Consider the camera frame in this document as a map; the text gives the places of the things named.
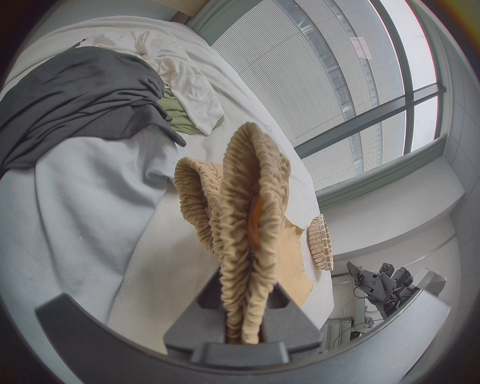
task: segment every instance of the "light gray fabric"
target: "light gray fabric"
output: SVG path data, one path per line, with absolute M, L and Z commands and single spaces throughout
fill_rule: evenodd
M 156 128 L 120 141 L 70 138 L 35 170 L 10 170 L 0 181 L 0 294 L 49 367 L 62 362 L 34 309 L 66 292 L 106 323 L 133 250 L 186 154 Z M 60 372 L 71 382 L 66 367 Z

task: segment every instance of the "woven basket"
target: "woven basket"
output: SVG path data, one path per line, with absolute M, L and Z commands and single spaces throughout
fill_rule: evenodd
M 332 243 L 323 215 L 317 216 L 310 223 L 308 246 L 315 265 L 324 271 L 333 271 Z

